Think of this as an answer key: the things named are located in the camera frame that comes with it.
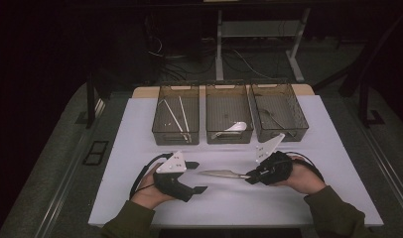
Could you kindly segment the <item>metal fork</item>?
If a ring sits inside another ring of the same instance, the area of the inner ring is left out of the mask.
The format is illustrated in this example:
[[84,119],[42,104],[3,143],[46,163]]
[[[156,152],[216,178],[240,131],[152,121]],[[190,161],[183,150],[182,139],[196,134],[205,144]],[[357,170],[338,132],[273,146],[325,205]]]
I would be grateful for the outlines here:
[[[281,129],[286,129],[280,122],[278,122],[278,121],[276,120],[276,118],[274,117],[274,115],[273,115],[272,112],[270,112],[270,111],[268,111],[268,110],[266,110],[266,109],[264,109],[264,108],[259,108],[259,112],[268,114],[269,117],[272,119],[272,121],[274,121]],[[297,135],[296,133],[293,133],[293,132],[290,132],[290,131],[287,131],[287,133],[288,133],[290,136],[292,136],[293,138],[295,138],[296,135]]]

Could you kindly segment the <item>white table cover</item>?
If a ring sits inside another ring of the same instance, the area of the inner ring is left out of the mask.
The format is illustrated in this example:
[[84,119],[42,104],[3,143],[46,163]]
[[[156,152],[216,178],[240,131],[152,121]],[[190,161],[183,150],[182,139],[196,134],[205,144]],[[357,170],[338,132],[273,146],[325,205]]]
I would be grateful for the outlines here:
[[[336,128],[317,95],[302,96],[301,107],[309,129],[299,142],[284,142],[283,152],[307,156],[336,193],[365,215],[368,226],[383,221],[354,168]],[[89,224],[101,226],[118,214],[129,197],[130,188],[141,169],[156,156],[171,152],[156,144],[152,122],[157,101],[154,98],[128,100],[111,155],[89,217]],[[210,145],[180,148],[188,161],[199,167],[184,173],[180,181],[188,186],[202,185],[205,192],[188,202],[173,200],[159,205],[154,225],[158,227],[301,227],[312,222],[309,207],[301,194],[284,186],[249,184],[244,179],[219,178],[211,170],[232,170],[243,175],[253,170],[259,144]]]

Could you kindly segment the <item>white metal stand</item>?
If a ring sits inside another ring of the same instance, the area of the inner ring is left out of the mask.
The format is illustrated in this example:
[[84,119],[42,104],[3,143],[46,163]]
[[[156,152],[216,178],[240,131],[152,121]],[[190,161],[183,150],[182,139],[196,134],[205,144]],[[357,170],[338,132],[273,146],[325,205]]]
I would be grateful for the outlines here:
[[311,9],[306,8],[299,20],[260,20],[260,21],[224,21],[221,10],[217,12],[215,76],[224,80],[222,43],[223,38],[283,38],[293,37],[292,47],[285,51],[290,69],[297,82],[304,82],[296,56],[303,39]]

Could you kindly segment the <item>metal table knife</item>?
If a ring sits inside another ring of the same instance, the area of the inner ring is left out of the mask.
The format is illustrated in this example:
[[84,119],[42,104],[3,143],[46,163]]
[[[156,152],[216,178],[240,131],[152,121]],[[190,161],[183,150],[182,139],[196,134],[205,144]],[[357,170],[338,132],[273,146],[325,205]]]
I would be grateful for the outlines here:
[[232,178],[232,179],[250,179],[251,176],[237,174],[230,170],[209,170],[199,172],[201,175],[222,177],[222,178]]

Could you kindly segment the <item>smoky clear plastic bin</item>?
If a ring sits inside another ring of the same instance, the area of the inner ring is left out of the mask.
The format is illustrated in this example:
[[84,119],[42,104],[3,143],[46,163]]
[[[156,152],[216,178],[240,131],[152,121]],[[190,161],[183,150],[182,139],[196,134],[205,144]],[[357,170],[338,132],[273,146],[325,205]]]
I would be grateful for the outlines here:
[[[309,129],[309,124],[290,84],[252,83],[249,89],[249,103],[256,130],[257,140],[264,143],[280,133],[284,142],[301,142]],[[281,129],[268,114],[259,112],[264,108],[286,129]],[[287,131],[296,133],[290,136]]]
[[[235,122],[245,122],[247,128],[237,135],[211,136],[224,131]],[[244,84],[208,84],[205,88],[205,129],[209,144],[248,144],[253,122]]]
[[[184,133],[187,134],[179,96],[182,97],[187,115],[190,135],[192,137],[190,143],[187,143],[181,135],[167,106],[163,102],[159,104],[162,99],[167,100]],[[160,87],[152,133],[156,144],[159,146],[197,145],[200,142],[200,89],[197,85],[163,85]]]

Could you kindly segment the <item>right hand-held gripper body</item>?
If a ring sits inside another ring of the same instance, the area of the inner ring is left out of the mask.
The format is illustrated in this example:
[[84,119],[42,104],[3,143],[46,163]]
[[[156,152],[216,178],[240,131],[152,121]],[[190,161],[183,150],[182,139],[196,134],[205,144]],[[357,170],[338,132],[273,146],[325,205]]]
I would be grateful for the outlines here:
[[256,147],[256,163],[258,164],[256,169],[267,171],[262,175],[261,181],[265,185],[287,179],[292,171],[292,160],[286,154],[276,151],[284,138],[285,135],[280,133]]

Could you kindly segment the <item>white chopstick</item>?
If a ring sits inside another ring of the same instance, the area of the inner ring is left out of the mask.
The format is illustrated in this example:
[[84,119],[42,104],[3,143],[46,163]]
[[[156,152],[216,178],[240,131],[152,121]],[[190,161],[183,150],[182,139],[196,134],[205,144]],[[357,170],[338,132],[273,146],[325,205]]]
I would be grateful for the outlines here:
[[185,141],[187,143],[189,143],[190,139],[189,139],[188,135],[184,133],[183,128],[181,127],[181,124],[179,123],[178,119],[176,118],[176,116],[175,116],[172,108],[170,107],[169,103],[167,102],[166,99],[162,99],[159,104],[161,104],[162,102],[167,106],[167,109],[168,109],[170,115],[172,116],[174,122],[176,123],[179,131],[181,132],[181,135],[184,137]]
[[190,128],[189,128],[189,124],[188,124],[188,120],[187,120],[187,115],[186,115],[186,111],[185,111],[185,108],[184,108],[184,104],[183,104],[183,100],[182,100],[182,97],[181,96],[179,96],[179,101],[180,101],[180,106],[181,106],[181,109],[182,109],[182,113],[183,113],[183,118],[184,118],[184,122],[185,122],[185,127],[186,127],[186,130],[187,130],[187,141],[188,141],[188,143],[190,143],[191,141],[192,141],[192,137],[191,137],[191,135],[190,135]]

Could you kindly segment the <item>person's right hand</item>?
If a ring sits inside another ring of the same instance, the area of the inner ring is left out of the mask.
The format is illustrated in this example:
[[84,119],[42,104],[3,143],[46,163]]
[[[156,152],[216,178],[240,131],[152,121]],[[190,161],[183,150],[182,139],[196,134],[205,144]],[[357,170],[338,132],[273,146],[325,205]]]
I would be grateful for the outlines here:
[[290,176],[286,180],[274,183],[274,186],[288,186],[302,194],[314,194],[327,185],[306,166],[294,164]]

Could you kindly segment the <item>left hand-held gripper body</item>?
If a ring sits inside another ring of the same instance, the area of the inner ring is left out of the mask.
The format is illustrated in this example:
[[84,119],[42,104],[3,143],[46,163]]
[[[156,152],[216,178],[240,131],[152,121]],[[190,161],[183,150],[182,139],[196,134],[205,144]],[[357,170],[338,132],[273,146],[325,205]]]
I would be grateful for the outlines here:
[[188,167],[181,151],[173,153],[164,163],[156,168],[153,178],[155,187],[163,194],[171,196],[175,199],[188,202],[194,190],[179,182]]

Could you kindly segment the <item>person's left hand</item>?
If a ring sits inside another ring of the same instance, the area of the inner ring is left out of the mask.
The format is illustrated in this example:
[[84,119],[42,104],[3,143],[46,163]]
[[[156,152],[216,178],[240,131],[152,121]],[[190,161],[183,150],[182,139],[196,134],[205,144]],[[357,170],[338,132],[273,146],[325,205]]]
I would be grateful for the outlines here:
[[139,183],[137,191],[130,198],[131,201],[148,209],[154,209],[163,202],[174,200],[173,197],[161,193],[154,186],[153,174],[160,165],[160,163],[156,164],[143,176],[141,182]]

